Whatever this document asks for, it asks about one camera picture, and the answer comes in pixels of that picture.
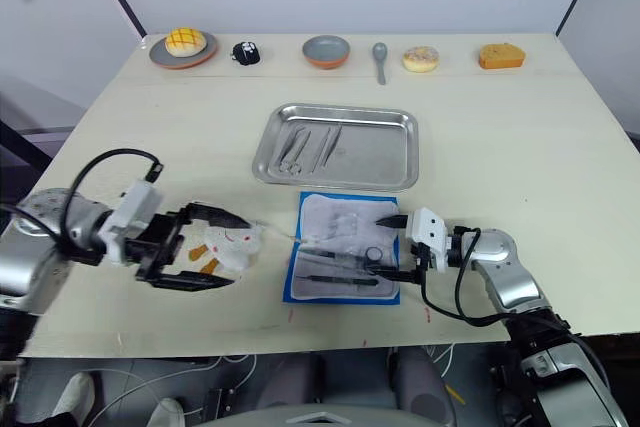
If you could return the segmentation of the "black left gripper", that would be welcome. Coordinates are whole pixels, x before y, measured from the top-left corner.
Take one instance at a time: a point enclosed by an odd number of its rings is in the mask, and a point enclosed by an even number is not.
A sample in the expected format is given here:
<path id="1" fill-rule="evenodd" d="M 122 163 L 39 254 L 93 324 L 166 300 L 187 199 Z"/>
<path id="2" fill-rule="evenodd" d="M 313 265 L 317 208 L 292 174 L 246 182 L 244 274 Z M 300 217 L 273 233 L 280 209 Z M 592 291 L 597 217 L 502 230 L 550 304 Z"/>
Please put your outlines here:
<path id="1" fill-rule="evenodd" d="M 136 238 L 125 240 L 125 257 L 137 265 L 135 279 L 155 288 L 197 292 L 226 287 L 234 280 L 215 275 L 181 271 L 165 274 L 183 242 L 181 230 L 192 220 L 205 221 L 210 227 L 249 228 L 250 223 L 224 209 L 200 203 L 189 203 L 177 212 L 156 214 L 149 226 Z"/>

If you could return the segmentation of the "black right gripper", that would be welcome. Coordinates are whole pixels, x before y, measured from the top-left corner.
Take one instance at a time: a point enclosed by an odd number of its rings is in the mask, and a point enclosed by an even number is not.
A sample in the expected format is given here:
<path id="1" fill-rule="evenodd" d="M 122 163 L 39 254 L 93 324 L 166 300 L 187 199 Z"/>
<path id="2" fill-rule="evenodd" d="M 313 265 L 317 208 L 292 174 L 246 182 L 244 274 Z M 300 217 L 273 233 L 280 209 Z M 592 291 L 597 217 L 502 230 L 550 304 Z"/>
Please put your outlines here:
<path id="1" fill-rule="evenodd" d="M 377 226 L 386 228 L 405 228 L 408 215 L 392 215 L 376 221 Z M 431 248 L 425 243 L 412 243 L 410 252 L 415 260 L 415 269 L 403 271 L 393 268 L 373 268 L 374 275 L 383 277 L 393 282 L 424 284 L 427 270 L 431 266 Z"/>

